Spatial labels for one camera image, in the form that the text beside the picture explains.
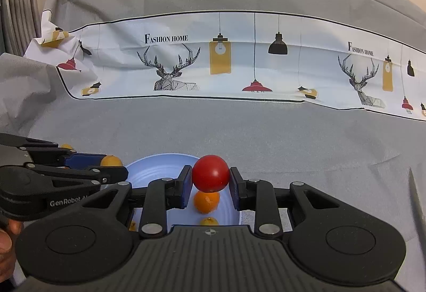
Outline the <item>person's hand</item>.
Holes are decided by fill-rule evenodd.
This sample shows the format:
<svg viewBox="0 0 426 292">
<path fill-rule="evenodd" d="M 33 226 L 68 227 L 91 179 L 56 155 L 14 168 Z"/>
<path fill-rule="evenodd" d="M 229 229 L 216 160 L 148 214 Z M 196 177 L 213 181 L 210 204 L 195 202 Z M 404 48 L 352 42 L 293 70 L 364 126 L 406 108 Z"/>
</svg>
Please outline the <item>person's hand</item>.
<svg viewBox="0 0 426 292">
<path fill-rule="evenodd" d="M 1 254 L 1 279 L 3 283 L 7 279 L 11 278 L 14 272 L 16 264 L 16 254 L 14 244 L 21 233 L 23 223 L 15 220 L 8 220 L 5 229 L 1 229 L 1 242 L 0 242 L 0 254 Z"/>
</svg>

